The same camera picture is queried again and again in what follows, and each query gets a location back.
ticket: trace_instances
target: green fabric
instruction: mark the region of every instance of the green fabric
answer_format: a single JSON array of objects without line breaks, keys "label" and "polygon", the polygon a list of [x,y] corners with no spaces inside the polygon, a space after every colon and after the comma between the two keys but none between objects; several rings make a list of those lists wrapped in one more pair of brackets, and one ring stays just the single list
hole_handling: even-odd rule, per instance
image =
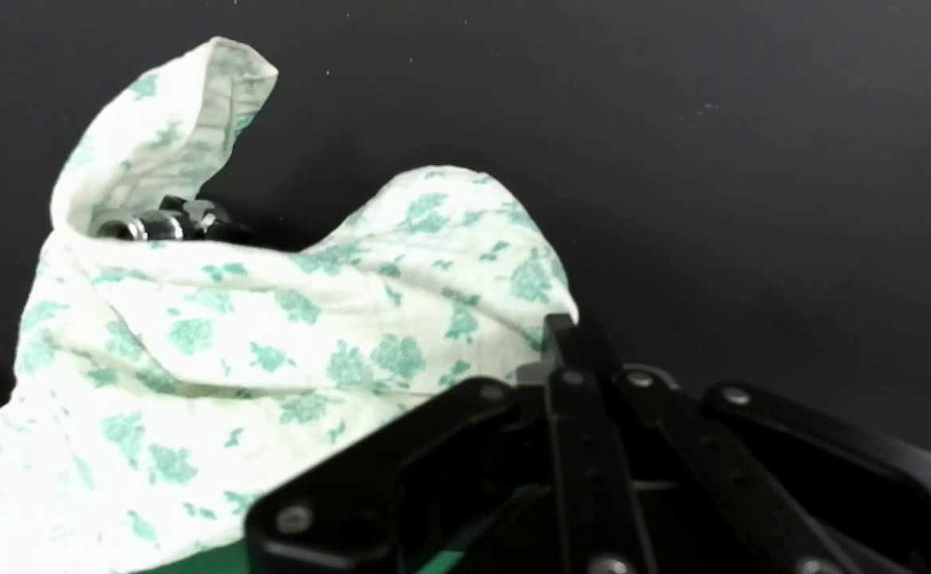
[{"label": "green fabric", "polygon": [[[458,551],[439,551],[422,574],[445,574],[458,557]],[[247,551],[241,546],[227,546],[151,574],[247,574]]]}]

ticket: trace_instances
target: dark surface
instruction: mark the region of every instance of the dark surface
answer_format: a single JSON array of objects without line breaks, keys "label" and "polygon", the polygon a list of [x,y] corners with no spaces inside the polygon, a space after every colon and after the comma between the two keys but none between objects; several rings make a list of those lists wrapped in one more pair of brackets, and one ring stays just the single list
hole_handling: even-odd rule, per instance
[{"label": "dark surface", "polygon": [[0,0],[8,356],[65,154],[217,31],[280,67],[211,184],[239,218],[327,229],[410,154],[466,154],[538,213],[624,356],[931,445],[919,0]]}]

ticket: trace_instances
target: black plastic object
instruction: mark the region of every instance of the black plastic object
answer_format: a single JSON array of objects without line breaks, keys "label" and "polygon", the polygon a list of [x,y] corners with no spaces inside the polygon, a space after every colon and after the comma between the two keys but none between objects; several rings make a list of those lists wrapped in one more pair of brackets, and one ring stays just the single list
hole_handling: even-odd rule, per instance
[{"label": "black plastic object", "polygon": [[931,574],[931,453],[755,385],[696,403],[550,317],[521,385],[466,378],[247,516],[256,574],[442,550],[456,574]]},{"label": "black plastic object", "polygon": [[129,243],[164,243],[164,238],[217,238],[234,229],[234,218],[215,202],[186,202],[165,195],[156,209],[145,209],[122,220],[102,220],[95,237]]}]

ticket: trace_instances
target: white fabric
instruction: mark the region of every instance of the white fabric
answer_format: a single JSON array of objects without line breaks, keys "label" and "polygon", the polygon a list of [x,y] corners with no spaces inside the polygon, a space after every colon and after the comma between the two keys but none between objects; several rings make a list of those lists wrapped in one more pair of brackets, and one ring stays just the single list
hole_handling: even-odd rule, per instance
[{"label": "white fabric", "polygon": [[392,180],[306,251],[113,243],[92,228],[194,199],[279,70],[215,37],[145,73],[52,199],[0,409],[0,574],[183,561],[249,504],[462,376],[511,378],[577,307],[492,174]]}]

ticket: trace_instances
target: black background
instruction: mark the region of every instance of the black background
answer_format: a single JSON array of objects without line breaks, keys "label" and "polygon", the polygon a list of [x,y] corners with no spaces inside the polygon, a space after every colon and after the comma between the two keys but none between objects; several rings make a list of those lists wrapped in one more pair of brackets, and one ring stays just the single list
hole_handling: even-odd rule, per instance
[{"label": "black background", "polygon": [[931,4],[0,0],[8,360],[65,157],[211,35],[280,70],[208,184],[239,218],[327,229],[406,166],[477,166],[618,354],[931,445]]}]

